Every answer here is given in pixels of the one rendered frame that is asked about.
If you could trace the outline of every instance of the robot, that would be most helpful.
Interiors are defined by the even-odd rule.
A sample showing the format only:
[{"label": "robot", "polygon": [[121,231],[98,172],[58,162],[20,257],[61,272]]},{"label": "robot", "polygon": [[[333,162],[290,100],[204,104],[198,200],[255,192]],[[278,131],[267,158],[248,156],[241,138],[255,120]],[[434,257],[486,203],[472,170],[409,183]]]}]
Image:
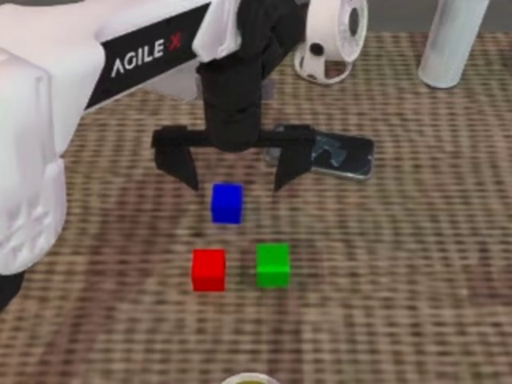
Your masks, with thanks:
[{"label": "robot", "polygon": [[[62,230],[61,156],[81,116],[194,60],[206,128],[156,130],[158,170],[197,190],[191,147],[271,147],[280,149],[275,191],[319,162],[333,172],[369,177],[374,144],[367,138],[327,134],[306,124],[262,129],[262,81],[304,32],[304,15],[294,0],[0,6],[0,309]],[[196,76],[188,80],[191,85]]]}]

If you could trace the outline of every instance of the white robot part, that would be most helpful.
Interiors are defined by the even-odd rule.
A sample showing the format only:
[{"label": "white robot part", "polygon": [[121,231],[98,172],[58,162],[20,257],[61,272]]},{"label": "white robot part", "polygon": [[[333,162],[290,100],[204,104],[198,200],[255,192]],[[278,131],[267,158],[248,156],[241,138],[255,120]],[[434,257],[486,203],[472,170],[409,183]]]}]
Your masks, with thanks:
[{"label": "white robot part", "polygon": [[456,86],[462,77],[489,0],[439,0],[418,69],[433,88]]},{"label": "white robot part", "polygon": [[[60,235],[61,156],[81,116],[193,60],[234,52],[237,6],[238,0],[0,6],[0,275],[26,270]],[[179,34],[158,35],[170,26],[181,26],[193,41],[182,47]],[[159,62],[164,54],[170,58]],[[169,60],[172,68],[162,64]],[[178,96],[196,87],[195,73],[187,73],[187,80],[180,73]]]},{"label": "white robot part", "polygon": [[[295,71],[321,85],[346,78],[360,55],[368,29],[366,0],[311,0],[306,23],[306,42],[295,51]],[[338,76],[326,76],[328,61],[345,62]]]}]

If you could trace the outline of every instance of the cube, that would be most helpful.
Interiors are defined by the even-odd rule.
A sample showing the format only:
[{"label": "cube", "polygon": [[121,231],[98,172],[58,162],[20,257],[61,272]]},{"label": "cube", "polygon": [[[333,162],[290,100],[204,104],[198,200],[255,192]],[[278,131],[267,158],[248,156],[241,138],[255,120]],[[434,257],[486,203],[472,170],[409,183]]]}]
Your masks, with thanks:
[{"label": "cube", "polygon": [[242,223],[243,186],[215,183],[211,191],[210,213],[214,224]]},{"label": "cube", "polygon": [[260,288],[288,286],[290,283],[290,248],[288,244],[257,245],[256,282]]},{"label": "cube", "polygon": [[190,278],[196,292],[224,291],[226,288],[226,252],[224,250],[194,250]]}]

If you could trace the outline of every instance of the white circular object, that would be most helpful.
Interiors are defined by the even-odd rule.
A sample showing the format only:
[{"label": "white circular object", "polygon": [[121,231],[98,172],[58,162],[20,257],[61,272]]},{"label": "white circular object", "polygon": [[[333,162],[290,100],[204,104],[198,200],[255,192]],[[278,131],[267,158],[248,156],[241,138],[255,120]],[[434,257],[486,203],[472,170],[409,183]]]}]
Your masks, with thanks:
[{"label": "white circular object", "polygon": [[[317,84],[340,82],[352,70],[368,30],[366,0],[311,0],[306,22],[306,41],[295,51],[295,70]],[[345,71],[326,78],[326,62],[346,63]]]},{"label": "white circular object", "polygon": [[257,374],[254,372],[245,372],[236,374],[224,380],[222,384],[243,384],[244,382],[257,382],[261,384],[279,384],[279,382],[266,374]]}]

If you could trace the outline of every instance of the white cylinder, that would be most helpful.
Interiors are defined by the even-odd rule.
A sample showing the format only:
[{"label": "white cylinder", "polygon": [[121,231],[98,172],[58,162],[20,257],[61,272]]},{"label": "white cylinder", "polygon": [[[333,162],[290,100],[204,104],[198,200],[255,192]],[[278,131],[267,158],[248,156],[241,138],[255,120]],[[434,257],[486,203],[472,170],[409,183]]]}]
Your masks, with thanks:
[{"label": "white cylinder", "polygon": [[418,76],[434,88],[451,88],[462,77],[489,0],[439,0]]}]

